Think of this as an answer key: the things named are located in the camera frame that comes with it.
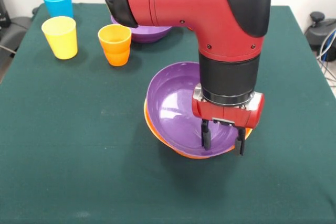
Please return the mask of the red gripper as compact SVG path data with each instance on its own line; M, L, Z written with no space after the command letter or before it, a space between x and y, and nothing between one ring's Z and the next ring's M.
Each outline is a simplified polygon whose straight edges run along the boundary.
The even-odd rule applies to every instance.
M209 121L220 121L232 124L238 129L238 136L235 140L235 152L243 155L245 150L246 129L254 129L261 117L264 107L264 94L254 92L251 99L241 106L215 105L205 100L201 84L197 84L192 97L192 112L202 119L201 139L205 150L211 148L211 132L208 127Z

